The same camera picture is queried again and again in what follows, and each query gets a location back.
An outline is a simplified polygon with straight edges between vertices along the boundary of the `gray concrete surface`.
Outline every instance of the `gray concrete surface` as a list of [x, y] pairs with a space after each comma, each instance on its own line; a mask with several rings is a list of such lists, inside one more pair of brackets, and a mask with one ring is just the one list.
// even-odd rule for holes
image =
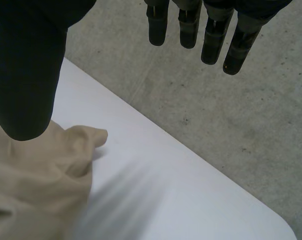
[[148, 41], [142, 0], [98, 1], [71, 27], [66, 57], [282, 216], [302, 240], [302, 0], [264, 26], [241, 72], [223, 73], [179, 42], [170, 4], [165, 44]]

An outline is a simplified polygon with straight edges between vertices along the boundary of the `gloved hand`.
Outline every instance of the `gloved hand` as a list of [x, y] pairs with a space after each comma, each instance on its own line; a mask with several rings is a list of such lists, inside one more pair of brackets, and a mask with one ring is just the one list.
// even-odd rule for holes
[[[166, 37], [168, 7], [170, 0], [144, 0], [149, 22], [149, 41], [161, 46]], [[204, 44], [201, 60], [213, 65], [219, 54], [229, 27], [234, 9], [238, 11], [238, 22], [223, 71], [229, 75], [237, 74], [244, 63], [261, 28], [278, 11], [292, 0], [203, 0], [207, 11]], [[173, 0], [179, 7], [180, 43], [191, 49], [196, 45], [202, 0]]]

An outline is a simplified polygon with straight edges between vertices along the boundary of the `beige cloth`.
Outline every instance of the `beige cloth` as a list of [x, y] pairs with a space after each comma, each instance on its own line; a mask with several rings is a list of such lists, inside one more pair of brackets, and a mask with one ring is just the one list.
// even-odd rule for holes
[[51, 121], [40, 137], [19, 142], [0, 127], [0, 240], [63, 239], [87, 202], [93, 153], [107, 136]]

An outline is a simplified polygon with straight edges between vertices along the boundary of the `white tabletop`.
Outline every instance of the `white tabletop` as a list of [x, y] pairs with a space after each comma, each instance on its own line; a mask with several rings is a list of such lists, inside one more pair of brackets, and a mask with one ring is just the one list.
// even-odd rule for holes
[[52, 119], [108, 130], [92, 194], [129, 163], [156, 169], [164, 191], [144, 240], [296, 240], [274, 211], [66, 59]]

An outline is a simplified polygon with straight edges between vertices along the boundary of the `glove finger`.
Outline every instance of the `glove finger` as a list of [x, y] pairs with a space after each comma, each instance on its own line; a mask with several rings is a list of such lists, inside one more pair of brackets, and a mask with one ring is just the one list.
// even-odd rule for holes
[[169, 0], [145, 0], [145, 2], [149, 41], [154, 46], [161, 46], [166, 39]]
[[205, 64], [213, 65], [219, 58], [234, 8], [232, 1], [229, 0], [203, 0], [203, 2], [208, 18], [201, 60]]
[[197, 42], [202, 1], [174, 0], [179, 7], [180, 43], [192, 49]]

